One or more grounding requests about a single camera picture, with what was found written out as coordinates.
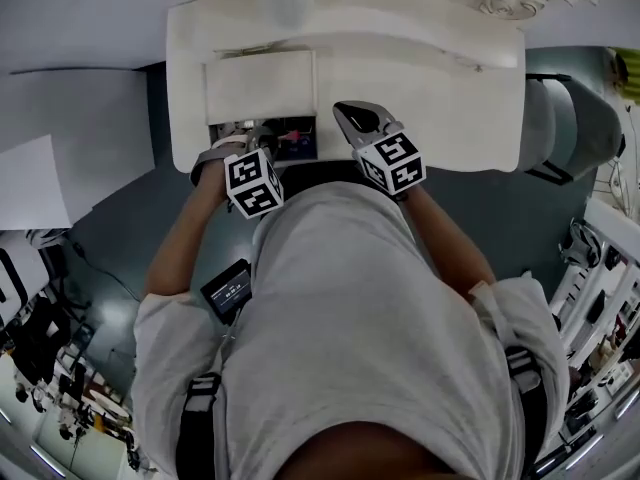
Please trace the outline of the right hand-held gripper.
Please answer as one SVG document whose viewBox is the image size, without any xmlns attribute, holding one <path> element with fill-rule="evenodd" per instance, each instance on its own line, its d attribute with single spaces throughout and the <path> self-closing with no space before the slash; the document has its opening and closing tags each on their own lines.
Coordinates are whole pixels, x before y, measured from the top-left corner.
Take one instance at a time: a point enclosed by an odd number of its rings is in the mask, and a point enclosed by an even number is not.
<svg viewBox="0 0 640 480">
<path fill-rule="evenodd" d="M 353 157 L 364 176 L 389 196 L 396 197 L 426 178 L 423 155 L 405 134 L 404 126 L 383 106 L 345 100 L 332 107 L 333 116 L 351 144 L 376 135 L 354 148 Z"/>
</svg>

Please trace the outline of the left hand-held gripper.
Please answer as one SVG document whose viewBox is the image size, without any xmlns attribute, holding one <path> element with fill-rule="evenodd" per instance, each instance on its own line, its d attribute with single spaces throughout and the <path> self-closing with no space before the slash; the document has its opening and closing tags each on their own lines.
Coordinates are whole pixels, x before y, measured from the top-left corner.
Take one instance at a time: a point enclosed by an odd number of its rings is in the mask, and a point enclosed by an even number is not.
<svg viewBox="0 0 640 480">
<path fill-rule="evenodd" d="M 284 204 L 284 189 L 273 166 L 279 148 L 278 133 L 268 126 L 229 135 L 198 156 L 190 180 L 197 186 L 206 164 L 222 162 L 229 201 L 246 219 L 263 216 Z"/>
</svg>

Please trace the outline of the small black-lined drawer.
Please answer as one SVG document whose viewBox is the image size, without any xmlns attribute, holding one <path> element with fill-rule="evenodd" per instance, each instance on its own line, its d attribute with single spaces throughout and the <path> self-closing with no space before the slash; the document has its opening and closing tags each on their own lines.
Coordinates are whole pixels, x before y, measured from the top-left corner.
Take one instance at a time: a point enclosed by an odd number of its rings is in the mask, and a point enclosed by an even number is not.
<svg viewBox="0 0 640 480">
<path fill-rule="evenodd" d="M 211 143 L 232 134 L 250 132 L 254 127 L 264 125 L 278 133 L 278 137 L 292 130 L 298 130 L 300 139 L 296 142 L 280 141 L 276 163 L 291 163 L 317 160 L 316 118 L 314 116 L 250 119 L 209 125 Z"/>
</svg>

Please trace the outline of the white ornate dressing table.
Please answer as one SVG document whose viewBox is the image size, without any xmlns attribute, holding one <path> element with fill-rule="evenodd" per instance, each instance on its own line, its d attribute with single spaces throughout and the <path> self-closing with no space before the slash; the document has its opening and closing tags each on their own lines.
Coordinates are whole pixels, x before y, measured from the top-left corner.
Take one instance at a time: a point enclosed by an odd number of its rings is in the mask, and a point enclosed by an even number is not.
<svg viewBox="0 0 640 480">
<path fill-rule="evenodd" d="M 188 172 L 209 125 L 314 116 L 317 156 L 349 148 L 341 100 L 386 107 L 430 166 L 513 170 L 524 108 L 524 37 L 463 0 L 314 0 L 301 28 L 258 0 L 192 0 L 170 9 L 166 76 L 172 154 Z"/>
</svg>

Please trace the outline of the person's left forearm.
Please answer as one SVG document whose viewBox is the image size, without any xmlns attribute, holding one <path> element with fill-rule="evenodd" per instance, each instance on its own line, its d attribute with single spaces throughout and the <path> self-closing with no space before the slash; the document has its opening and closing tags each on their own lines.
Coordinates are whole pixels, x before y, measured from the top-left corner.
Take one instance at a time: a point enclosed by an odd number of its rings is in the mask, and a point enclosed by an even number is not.
<svg viewBox="0 0 640 480">
<path fill-rule="evenodd" d="M 200 180 L 151 262 L 146 295 L 174 296 L 190 290 L 207 225 L 225 200 L 223 183 Z"/>
</svg>

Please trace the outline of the person's right forearm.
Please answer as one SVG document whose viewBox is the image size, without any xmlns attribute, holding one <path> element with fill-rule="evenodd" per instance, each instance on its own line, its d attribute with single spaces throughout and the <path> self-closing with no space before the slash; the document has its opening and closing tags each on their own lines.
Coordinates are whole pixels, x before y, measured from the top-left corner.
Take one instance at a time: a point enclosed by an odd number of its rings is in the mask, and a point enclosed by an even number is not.
<svg viewBox="0 0 640 480">
<path fill-rule="evenodd" d="M 496 282 L 482 252 L 421 185 L 406 191 L 404 209 L 441 280 L 455 292 L 470 301 L 478 284 Z"/>
</svg>

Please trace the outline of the black screen device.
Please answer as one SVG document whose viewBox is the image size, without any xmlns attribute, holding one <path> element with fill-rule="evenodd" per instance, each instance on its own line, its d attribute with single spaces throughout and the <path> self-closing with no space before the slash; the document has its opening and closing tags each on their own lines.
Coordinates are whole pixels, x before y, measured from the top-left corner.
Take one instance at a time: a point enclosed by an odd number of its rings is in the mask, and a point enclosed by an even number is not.
<svg viewBox="0 0 640 480">
<path fill-rule="evenodd" d="M 236 261 L 200 292 L 220 322 L 231 325 L 252 297 L 251 265 L 246 259 Z"/>
</svg>

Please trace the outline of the person's grey shirt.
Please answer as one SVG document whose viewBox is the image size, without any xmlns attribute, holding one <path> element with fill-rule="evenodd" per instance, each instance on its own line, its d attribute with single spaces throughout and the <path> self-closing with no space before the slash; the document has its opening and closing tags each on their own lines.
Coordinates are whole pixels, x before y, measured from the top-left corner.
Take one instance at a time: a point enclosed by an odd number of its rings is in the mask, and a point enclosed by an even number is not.
<svg viewBox="0 0 640 480">
<path fill-rule="evenodd" d="M 189 383 L 215 364 L 231 480 L 273 480 L 313 436 L 356 421 L 388 426 L 475 480 L 517 480 L 525 416 L 507 349 L 524 347 L 540 366 L 546 435 L 569 392 L 537 280 L 459 295 L 399 208 L 351 183 L 306 190 L 258 225 L 252 296 L 229 343 L 190 293 L 147 295 L 134 335 L 134 428 L 169 477 Z"/>
</svg>

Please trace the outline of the white cabinet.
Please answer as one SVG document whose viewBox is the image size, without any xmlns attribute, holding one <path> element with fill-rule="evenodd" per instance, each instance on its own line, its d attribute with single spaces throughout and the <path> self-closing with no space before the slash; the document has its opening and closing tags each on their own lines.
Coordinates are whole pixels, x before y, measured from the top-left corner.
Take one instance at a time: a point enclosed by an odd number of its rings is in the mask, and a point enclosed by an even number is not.
<svg viewBox="0 0 640 480">
<path fill-rule="evenodd" d="M 0 230 L 70 228 L 50 135 L 0 153 Z"/>
</svg>

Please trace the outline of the grey backpack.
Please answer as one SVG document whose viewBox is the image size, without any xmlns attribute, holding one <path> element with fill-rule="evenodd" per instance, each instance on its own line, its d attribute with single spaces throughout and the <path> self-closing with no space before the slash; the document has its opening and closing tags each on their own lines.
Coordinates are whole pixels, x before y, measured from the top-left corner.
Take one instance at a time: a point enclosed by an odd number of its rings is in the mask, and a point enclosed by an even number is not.
<svg viewBox="0 0 640 480">
<path fill-rule="evenodd" d="M 572 219 L 569 229 L 559 243 L 559 252 L 568 265 L 583 269 L 596 267 L 602 260 L 602 242 L 582 219 Z"/>
</svg>

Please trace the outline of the yellow-green stool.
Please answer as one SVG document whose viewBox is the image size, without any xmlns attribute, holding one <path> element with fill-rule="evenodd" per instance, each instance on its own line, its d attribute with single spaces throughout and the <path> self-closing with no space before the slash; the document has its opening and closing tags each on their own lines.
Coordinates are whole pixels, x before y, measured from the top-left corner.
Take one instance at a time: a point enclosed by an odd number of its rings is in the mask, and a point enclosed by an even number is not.
<svg viewBox="0 0 640 480">
<path fill-rule="evenodd" d="M 640 50 L 609 48 L 612 84 L 626 100 L 640 106 Z"/>
</svg>

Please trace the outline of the white black machine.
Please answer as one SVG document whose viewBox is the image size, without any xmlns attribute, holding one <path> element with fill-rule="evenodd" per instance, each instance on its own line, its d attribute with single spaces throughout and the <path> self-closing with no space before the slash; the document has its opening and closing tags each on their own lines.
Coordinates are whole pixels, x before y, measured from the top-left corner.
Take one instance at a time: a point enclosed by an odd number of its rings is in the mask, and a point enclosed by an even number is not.
<svg viewBox="0 0 640 480">
<path fill-rule="evenodd" d="M 0 248 L 0 318 L 8 322 L 29 302 L 30 296 L 9 253 Z"/>
</svg>

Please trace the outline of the white shelf unit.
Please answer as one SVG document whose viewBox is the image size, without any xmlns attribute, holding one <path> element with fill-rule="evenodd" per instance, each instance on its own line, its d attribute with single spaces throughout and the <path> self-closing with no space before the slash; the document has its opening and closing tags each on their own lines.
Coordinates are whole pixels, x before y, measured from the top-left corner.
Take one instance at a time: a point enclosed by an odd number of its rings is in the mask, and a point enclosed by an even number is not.
<svg viewBox="0 0 640 480">
<path fill-rule="evenodd" d="M 640 478 L 640 224 L 596 198 L 584 224 L 601 255 L 568 267 L 552 299 L 577 378 L 537 480 Z"/>
</svg>

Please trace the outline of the person's chin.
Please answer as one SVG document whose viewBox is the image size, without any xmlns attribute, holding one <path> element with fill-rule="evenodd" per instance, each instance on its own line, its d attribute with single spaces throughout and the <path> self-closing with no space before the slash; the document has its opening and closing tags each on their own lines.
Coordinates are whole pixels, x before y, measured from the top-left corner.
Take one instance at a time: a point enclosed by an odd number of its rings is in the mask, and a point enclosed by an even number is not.
<svg viewBox="0 0 640 480">
<path fill-rule="evenodd" d="M 383 425 L 352 422 L 301 445 L 274 480 L 454 480 L 426 448 Z"/>
</svg>

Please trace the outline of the grey chair with black frame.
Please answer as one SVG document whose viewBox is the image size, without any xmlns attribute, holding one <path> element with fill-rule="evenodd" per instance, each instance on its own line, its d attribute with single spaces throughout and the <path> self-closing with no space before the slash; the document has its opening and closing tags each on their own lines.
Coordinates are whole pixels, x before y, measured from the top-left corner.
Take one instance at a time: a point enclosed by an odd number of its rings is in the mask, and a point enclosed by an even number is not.
<svg viewBox="0 0 640 480">
<path fill-rule="evenodd" d="M 517 171 L 562 186 L 624 150 L 621 119 L 606 95 L 610 50 L 533 48 L 526 51 L 525 61 Z"/>
</svg>

